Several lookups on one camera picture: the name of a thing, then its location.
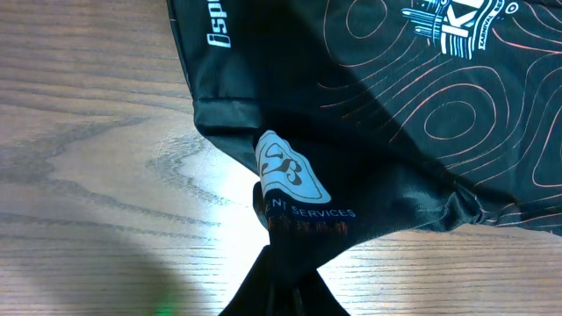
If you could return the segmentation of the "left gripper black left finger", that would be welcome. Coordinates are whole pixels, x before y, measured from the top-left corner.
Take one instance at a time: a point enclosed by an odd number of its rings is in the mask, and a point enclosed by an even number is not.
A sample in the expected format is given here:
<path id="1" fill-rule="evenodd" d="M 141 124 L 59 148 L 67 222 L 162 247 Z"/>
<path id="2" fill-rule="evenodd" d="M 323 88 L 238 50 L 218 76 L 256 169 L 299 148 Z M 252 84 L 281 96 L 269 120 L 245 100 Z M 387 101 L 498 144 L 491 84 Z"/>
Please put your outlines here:
<path id="1" fill-rule="evenodd" d="M 265 246 L 220 316 L 303 315 L 299 290 L 287 290 L 276 284 L 270 260 L 270 246 Z"/>

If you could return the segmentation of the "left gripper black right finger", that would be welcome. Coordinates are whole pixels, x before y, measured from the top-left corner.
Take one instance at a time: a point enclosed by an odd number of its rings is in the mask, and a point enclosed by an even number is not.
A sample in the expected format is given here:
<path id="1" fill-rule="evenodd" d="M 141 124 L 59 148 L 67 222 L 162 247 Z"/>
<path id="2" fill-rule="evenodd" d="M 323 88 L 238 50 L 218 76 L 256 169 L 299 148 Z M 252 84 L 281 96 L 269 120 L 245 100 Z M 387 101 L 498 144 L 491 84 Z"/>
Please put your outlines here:
<path id="1" fill-rule="evenodd" d="M 317 270 L 299 280 L 302 311 L 306 316 L 349 316 Z"/>

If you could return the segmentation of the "black jersey with orange lines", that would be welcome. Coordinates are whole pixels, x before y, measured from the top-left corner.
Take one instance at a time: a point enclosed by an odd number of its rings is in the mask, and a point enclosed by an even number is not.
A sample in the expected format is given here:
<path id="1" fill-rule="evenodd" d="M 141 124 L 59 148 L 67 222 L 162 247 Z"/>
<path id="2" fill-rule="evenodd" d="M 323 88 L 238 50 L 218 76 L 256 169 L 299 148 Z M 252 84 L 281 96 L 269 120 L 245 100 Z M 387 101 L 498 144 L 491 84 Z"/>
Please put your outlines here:
<path id="1" fill-rule="evenodd" d="M 168 9 L 195 127 L 258 175 L 278 282 L 403 230 L 560 234 L 560 2 Z"/>

